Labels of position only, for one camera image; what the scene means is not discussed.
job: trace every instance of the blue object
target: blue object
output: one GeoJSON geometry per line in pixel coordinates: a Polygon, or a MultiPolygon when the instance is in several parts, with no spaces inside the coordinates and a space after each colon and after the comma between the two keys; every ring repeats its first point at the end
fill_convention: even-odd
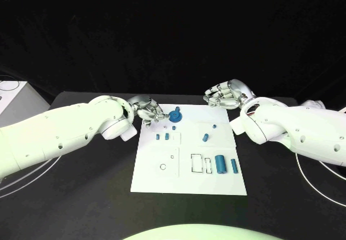
{"type": "Polygon", "coordinates": [[[206,134],[204,135],[204,142],[208,141],[208,137],[209,137],[209,134],[206,133],[206,134]]]}
{"type": "Polygon", "coordinates": [[[225,163],[224,155],[215,156],[215,163],[217,163],[218,174],[225,174],[228,172],[228,170],[227,170],[227,163],[225,163]]]}
{"type": "Polygon", "coordinates": [[[238,173],[237,160],[232,158],[231,162],[232,162],[232,172],[237,174],[238,173]]]}
{"type": "Polygon", "coordinates": [[[179,106],[175,108],[175,111],[172,111],[169,113],[169,120],[173,122],[173,123],[178,123],[183,118],[183,115],[181,113],[181,108],[179,106]]]}

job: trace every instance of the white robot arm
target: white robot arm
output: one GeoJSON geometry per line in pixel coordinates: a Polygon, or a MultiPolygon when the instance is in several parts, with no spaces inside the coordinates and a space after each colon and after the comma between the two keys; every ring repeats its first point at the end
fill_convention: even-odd
{"type": "Polygon", "coordinates": [[[237,135],[245,132],[257,144],[280,142],[294,153],[346,165],[346,115],[326,110],[322,102],[289,107],[257,97],[237,79],[214,86],[204,99],[211,107],[241,108],[240,117],[230,123],[237,135]]]}
{"type": "Polygon", "coordinates": [[[147,95],[127,101],[100,96],[0,128],[0,179],[84,147],[98,133],[107,140],[120,136],[127,141],[137,134],[136,115],[147,127],[153,120],[169,118],[147,95]]]}

